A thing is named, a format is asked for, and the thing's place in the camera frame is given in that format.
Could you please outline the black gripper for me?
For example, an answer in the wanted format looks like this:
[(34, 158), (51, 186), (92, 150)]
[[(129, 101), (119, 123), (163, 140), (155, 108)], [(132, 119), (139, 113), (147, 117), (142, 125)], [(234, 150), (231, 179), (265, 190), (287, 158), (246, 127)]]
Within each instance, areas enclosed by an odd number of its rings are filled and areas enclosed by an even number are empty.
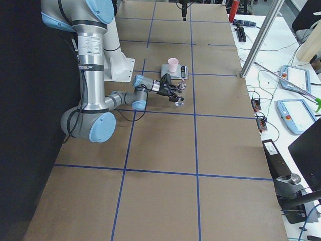
[(187, 7), (192, 3), (193, 3), (193, 1), (189, 1), (189, 0), (179, 0), (179, 4), (182, 5), (182, 18), (183, 18), (183, 21), (186, 21)]
[(167, 96), (171, 102), (184, 102), (185, 98), (178, 96), (176, 93), (185, 92), (185, 85), (174, 85), (171, 81), (171, 76), (165, 74), (159, 81), (159, 90), (156, 92), (158, 95)]

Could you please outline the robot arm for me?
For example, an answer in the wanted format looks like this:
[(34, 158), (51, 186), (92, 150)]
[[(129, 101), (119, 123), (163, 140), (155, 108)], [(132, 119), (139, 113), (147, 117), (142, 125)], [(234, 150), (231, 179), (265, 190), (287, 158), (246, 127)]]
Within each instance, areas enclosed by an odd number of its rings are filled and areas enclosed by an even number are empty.
[(148, 94), (155, 92), (171, 102), (183, 99), (169, 74), (159, 80), (132, 75), (134, 60), (121, 50), (114, 1), (42, 1), (43, 23), (75, 33), (73, 48), (80, 73), (79, 104), (61, 117), (61, 128), (73, 138), (103, 143), (116, 127), (113, 110), (129, 105), (145, 110)]

